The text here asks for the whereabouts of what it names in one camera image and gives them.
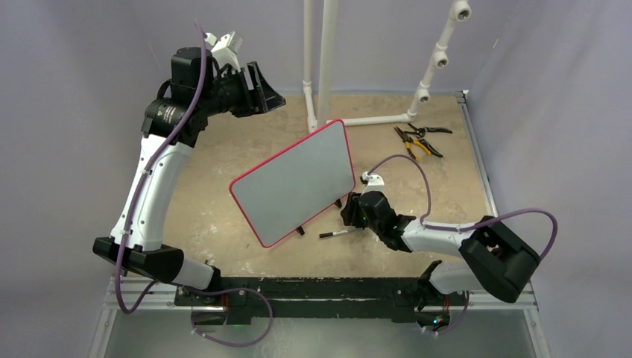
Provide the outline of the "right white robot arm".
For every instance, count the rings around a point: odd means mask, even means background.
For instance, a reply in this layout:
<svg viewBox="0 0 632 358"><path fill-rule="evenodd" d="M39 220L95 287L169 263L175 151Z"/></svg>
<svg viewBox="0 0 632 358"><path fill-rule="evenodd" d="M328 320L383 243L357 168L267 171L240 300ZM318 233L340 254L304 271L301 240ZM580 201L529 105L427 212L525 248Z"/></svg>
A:
<svg viewBox="0 0 632 358"><path fill-rule="evenodd" d="M543 257L514 233L501 218L443 224L398 214L382 192L352 192L341 210L346 226L370 229L393 251L432 252L459 257L440 263L418 286L420 297L435 304L449 293L484 290L513 303L521 295Z"/></svg>

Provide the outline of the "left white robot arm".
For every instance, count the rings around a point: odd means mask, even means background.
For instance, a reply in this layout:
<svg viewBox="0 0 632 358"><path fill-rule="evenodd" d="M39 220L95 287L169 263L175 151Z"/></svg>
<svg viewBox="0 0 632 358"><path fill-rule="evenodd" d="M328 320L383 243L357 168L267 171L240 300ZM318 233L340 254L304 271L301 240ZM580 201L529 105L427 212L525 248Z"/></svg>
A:
<svg viewBox="0 0 632 358"><path fill-rule="evenodd" d="M93 253L120 269L191 287L202 304L218 302L220 271L164 244L168 207L210 116L229 112L242 118L283 105L285 98L265 80L257 62L238 69L221 65L209 50L177 50L171 77L145 109L139 162L121 216L108 236L95 239Z"/></svg>

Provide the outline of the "black whiteboard marker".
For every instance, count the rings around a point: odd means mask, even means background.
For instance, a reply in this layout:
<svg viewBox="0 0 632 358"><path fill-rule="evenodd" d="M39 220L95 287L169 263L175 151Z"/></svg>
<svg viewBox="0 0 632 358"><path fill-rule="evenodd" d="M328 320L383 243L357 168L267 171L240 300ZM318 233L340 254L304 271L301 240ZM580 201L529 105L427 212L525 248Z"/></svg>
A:
<svg viewBox="0 0 632 358"><path fill-rule="evenodd" d="M347 229L343 229L343 230L337 230L337 231L331 231L331 232L327 232L327 233L321 233L318 237L318 239L330 239L332 237L336 237L336 236L343 236L343 235L347 235L349 233L355 233L355 232L359 232L359 231L363 231L362 227L350 227Z"/></svg>

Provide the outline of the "red-framed whiteboard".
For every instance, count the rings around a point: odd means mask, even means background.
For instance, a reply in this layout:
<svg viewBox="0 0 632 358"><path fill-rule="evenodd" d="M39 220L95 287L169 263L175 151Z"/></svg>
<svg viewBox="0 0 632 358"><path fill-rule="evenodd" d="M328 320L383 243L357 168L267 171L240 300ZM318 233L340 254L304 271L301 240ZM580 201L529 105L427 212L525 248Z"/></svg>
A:
<svg viewBox="0 0 632 358"><path fill-rule="evenodd" d="M233 179L229 192L259 244L270 248L355 186L347 129L336 119Z"/></svg>

